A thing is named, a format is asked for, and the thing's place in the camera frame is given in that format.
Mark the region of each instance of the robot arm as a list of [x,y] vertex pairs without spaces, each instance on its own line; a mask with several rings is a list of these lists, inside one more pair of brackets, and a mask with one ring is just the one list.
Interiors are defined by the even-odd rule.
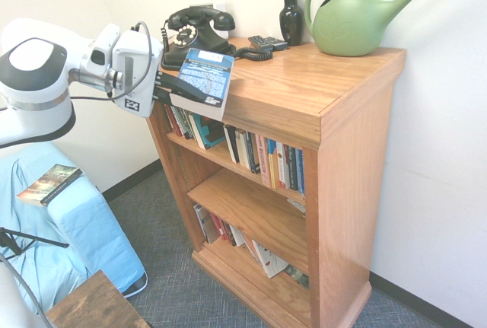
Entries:
[[135,30],[120,33],[108,24],[95,39],[46,22],[17,19],[2,33],[0,148],[44,142],[75,124],[68,86],[78,81],[110,94],[125,111],[148,117],[154,100],[168,103],[168,91],[193,100],[204,94],[158,71],[162,44]]

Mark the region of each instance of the book being held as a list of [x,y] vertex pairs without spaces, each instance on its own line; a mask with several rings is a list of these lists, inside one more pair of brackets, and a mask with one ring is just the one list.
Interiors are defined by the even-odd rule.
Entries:
[[228,87],[234,58],[225,54],[191,48],[181,66],[179,79],[204,92],[204,103],[195,102],[177,94],[170,94],[176,107],[221,121],[227,103]]
[[46,206],[56,195],[76,180],[82,171],[78,167],[55,164],[36,182],[17,195],[26,204]]

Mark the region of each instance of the wooden surface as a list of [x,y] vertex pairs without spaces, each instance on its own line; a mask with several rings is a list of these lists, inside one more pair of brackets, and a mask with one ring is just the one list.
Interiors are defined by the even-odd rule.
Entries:
[[46,316],[58,328],[149,328],[101,271],[62,299]]
[[[247,39],[231,42],[249,46]],[[286,139],[289,145],[318,149],[322,130],[328,130],[322,128],[322,119],[331,119],[335,126],[346,120],[328,112],[352,97],[360,105],[364,95],[355,92],[365,92],[363,84],[372,77],[372,87],[378,84],[375,76],[397,77],[404,58],[404,50],[386,48],[362,57],[329,56],[314,43],[305,43],[274,52],[265,62],[238,59],[223,120],[277,141]],[[368,92],[373,95],[374,89]]]
[[188,196],[308,274],[306,221],[285,197],[226,169]]
[[[223,121],[303,150],[305,221],[282,212],[286,197],[300,201],[296,192],[265,188],[231,163],[223,145],[199,149],[167,134],[159,110],[151,115],[193,258],[270,326],[350,328],[366,303],[393,83],[405,56],[381,48],[363,57],[328,56],[307,43],[270,61],[235,61]],[[221,241],[204,244],[194,202],[308,272],[306,298],[286,297],[279,275],[264,283],[254,275],[260,266],[250,268]]]
[[309,291],[284,274],[269,279],[246,247],[218,239],[193,258],[272,326],[310,327]]

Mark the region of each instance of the black vase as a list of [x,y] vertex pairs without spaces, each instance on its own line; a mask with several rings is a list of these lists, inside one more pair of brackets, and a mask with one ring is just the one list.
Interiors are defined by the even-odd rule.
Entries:
[[284,0],[284,8],[279,14],[281,33],[289,46],[301,44],[304,30],[304,14],[298,0]]

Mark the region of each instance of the blue chair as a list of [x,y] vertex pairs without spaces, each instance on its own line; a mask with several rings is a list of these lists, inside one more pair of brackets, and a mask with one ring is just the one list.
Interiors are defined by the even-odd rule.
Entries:
[[[35,242],[10,259],[48,311],[96,271],[102,270],[126,297],[147,285],[147,274],[100,191],[86,174],[46,207],[23,204],[16,197],[54,164],[75,166],[51,142],[35,143],[0,159],[0,227],[67,243],[62,248]],[[13,236],[20,248],[30,240]],[[0,247],[4,256],[13,253]],[[31,310],[26,291],[21,287]]]

